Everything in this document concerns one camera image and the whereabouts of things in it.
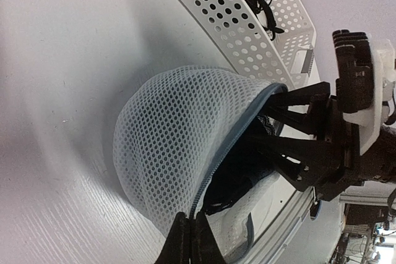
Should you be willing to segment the dark navy lace bra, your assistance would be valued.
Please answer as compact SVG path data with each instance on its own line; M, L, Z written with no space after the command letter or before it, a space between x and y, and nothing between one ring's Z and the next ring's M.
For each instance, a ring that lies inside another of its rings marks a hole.
M248 143L247 138L252 134L275 135L275 128L264 115L255 117L250 123L212 176L202 207L206 215L231 208L259 181L274 172L259 149Z

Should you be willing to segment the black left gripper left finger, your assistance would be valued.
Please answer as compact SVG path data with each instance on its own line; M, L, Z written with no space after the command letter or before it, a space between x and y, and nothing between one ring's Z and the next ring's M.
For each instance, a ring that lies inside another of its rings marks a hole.
M176 214L156 264L190 263L190 220L185 213Z

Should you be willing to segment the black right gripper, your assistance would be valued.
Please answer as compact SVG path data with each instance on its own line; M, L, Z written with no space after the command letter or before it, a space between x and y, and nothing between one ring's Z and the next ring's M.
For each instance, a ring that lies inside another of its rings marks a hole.
M255 145L267 161L296 190L315 187L320 200L331 201L350 186L366 181L395 183L395 129L382 125L377 140L362 155L359 127L344 121L337 98L330 97L330 83L319 82L293 91L271 95L265 114L282 124L323 141L253 135ZM313 153L324 160L312 165Z

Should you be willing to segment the white mesh laundry bag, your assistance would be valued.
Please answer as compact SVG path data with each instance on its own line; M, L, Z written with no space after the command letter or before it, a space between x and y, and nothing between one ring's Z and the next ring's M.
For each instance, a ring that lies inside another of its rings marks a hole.
M121 110L113 137L114 167L131 205L164 236L177 213L202 211L214 172L264 115L270 96L286 91L282 83L210 66L183 66L146 81ZM226 262L251 248L251 212L279 177L274 170L231 208L206 215Z

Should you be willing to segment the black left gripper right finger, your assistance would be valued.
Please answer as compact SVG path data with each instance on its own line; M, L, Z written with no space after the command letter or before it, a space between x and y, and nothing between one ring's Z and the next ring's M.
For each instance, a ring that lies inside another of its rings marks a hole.
M191 232L191 263L226 264L204 213L192 220Z

